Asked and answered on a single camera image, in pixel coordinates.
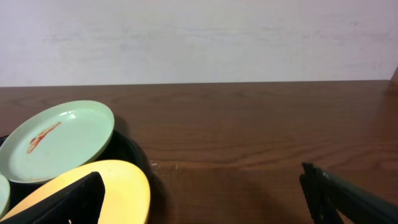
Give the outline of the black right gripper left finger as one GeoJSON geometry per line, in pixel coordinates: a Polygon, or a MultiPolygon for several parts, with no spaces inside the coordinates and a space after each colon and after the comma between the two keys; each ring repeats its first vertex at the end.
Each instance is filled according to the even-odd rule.
{"type": "Polygon", "coordinates": [[[99,172],[91,172],[1,224],[97,224],[105,195],[99,172]]]}

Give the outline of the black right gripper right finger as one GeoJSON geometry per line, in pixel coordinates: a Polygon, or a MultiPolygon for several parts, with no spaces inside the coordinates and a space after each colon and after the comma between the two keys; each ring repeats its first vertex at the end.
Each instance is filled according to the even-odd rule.
{"type": "Polygon", "coordinates": [[[299,181],[315,223],[343,223],[341,213],[353,223],[397,223],[397,205],[312,163],[302,167],[299,181]]]}

